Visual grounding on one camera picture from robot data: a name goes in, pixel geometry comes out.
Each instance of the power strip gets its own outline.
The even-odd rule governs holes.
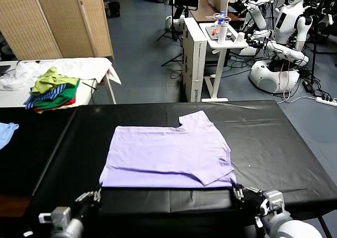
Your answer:
[[[316,102],[323,103],[323,104],[326,104],[326,105],[337,106],[336,100],[327,101],[327,100],[323,100],[321,97],[317,97]]]

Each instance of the red cloth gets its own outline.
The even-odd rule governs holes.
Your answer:
[[[62,107],[64,105],[72,105],[76,102],[76,98],[73,98],[72,100],[69,100],[68,102],[64,103],[63,105],[59,106]],[[34,112],[44,111],[44,110],[50,110],[50,109],[40,109],[40,108],[34,108]]]

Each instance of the robotic hand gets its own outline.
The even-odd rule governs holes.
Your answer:
[[[294,220],[284,209],[283,194],[277,190],[263,192],[236,184],[234,196],[239,207],[255,215],[256,224],[270,238],[322,238],[312,225]]]
[[[52,223],[54,231],[51,238],[81,238],[84,223],[95,215],[101,207],[101,186],[96,191],[86,192],[74,202],[71,219],[69,207],[57,207],[52,213],[41,213],[40,223]]]

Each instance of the humanoid robot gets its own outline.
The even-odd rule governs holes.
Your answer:
[[[254,35],[248,41],[251,45],[274,52],[278,58],[283,59],[281,68],[275,67],[275,64],[270,60],[258,61],[253,65],[249,78],[257,88],[269,93],[290,92],[300,76],[297,71],[291,70],[291,68],[305,66],[308,63],[309,58],[302,53],[302,48],[312,25],[312,17],[304,14],[303,1],[289,0],[289,5],[284,5],[280,9],[276,20],[274,41],[261,43],[254,40]],[[297,32],[296,45],[292,49],[288,46],[288,40],[295,32]],[[261,33],[263,36],[269,37],[271,31],[264,30]]]

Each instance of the t-shirt sleeve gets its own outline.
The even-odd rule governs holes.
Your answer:
[[[204,111],[198,111],[196,113],[180,116],[179,123],[182,124],[183,127],[187,130],[195,130],[197,128],[213,124],[210,122]]]

